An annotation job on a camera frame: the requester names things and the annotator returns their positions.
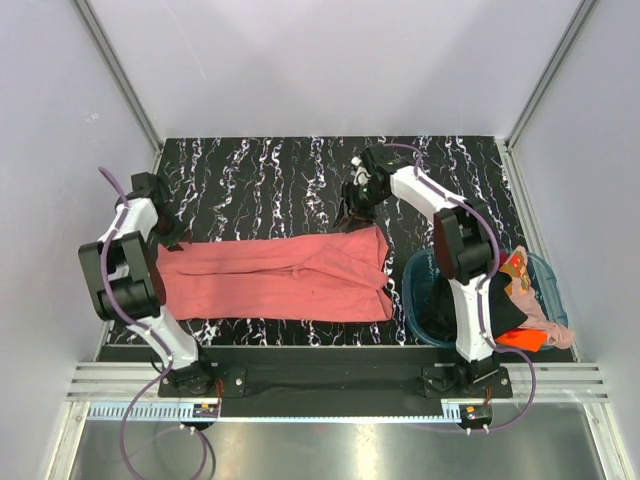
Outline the salmon pink t-shirt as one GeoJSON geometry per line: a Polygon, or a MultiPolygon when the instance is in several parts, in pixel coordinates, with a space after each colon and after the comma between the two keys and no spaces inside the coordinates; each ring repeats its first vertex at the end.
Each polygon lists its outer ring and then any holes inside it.
{"type": "Polygon", "coordinates": [[[183,243],[157,250],[177,320],[266,318],[377,322],[393,315],[384,288],[389,251],[377,227],[351,233],[183,243]]]}

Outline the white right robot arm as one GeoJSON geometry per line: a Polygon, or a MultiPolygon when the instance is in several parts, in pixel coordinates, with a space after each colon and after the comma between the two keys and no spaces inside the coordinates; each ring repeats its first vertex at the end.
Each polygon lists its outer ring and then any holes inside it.
{"type": "Polygon", "coordinates": [[[422,153],[398,157],[395,144],[365,148],[351,160],[342,183],[333,227],[371,224],[375,209],[390,197],[404,201],[433,225],[433,250],[440,273],[451,287],[456,315],[455,348],[466,364],[454,371],[454,384],[476,396],[490,383],[480,364],[496,351],[490,323],[489,287],[499,266],[499,247],[488,223],[487,205],[455,194],[424,173],[422,153]]]}

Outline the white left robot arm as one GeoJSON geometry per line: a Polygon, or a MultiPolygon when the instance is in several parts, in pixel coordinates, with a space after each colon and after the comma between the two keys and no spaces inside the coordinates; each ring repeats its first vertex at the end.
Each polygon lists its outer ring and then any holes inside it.
{"type": "Polygon", "coordinates": [[[88,293],[98,317],[120,324],[159,356],[161,381],[184,394],[203,396],[215,386],[216,372],[203,348],[178,324],[166,306],[164,282],[150,251],[154,239],[179,250],[186,226],[167,206],[169,192],[157,175],[131,177],[126,193],[106,168],[100,174],[118,198],[115,217],[105,234],[78,249],[88,293]]]}

